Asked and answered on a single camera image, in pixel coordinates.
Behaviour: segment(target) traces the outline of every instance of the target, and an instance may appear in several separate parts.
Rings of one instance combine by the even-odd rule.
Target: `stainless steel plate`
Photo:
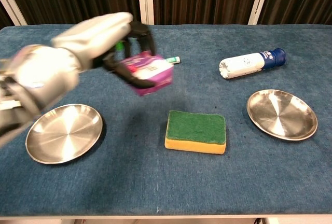
[[[298,97],[283,91],[254,93],[247,101],[247,111],[261,130],[285,140],[303,140],[317,130],[314,111]]]
[[[33,124],[26,137],[26,150],[37,162],[64,163],[87,152],[99,139],[102,127],[102,118],[92,107],[60,106]]]

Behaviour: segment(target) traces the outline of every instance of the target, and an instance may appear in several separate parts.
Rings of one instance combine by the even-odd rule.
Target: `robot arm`
[[[137,38],[142,51],[155,54],[148,27],[127,12],[83,21],[53,38],[52,47],[22,48],[0,74],[0,147],[73,90],[81,72],[102,66],[134,87],[153,87],[153,82],[133,77],[114,59],[119,41],[130,56],[131,37]]]

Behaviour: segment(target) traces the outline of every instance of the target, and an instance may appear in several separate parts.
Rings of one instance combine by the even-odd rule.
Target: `blue tablecloth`
[[[68,27],[4,28],[0,57],[49,44]],[[102,69],[81,74],[79,86],[56,106],[96,108],[107,125],[104,140],[75,161],[43,165],[27,154],[23,132],[0,149],[0,216],[332,214],[332,26],[151,29],[158,53],[181,58],[174,84],[139,97]],[[282,67],[233,80],[219,74],[223,58],[277,47],[287,53]],[[246,101],[262,89],[309,104],[318,117],[316,134],[288,143],[260,131]],[[226,153],[165,149],[172,109],[225,116]]]

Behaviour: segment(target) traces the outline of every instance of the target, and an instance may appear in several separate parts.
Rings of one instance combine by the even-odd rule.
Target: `yellow sponge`
[[[216,114],[193,114],[172,110],[165,136],[167,149],[224,154],[225,118]]]

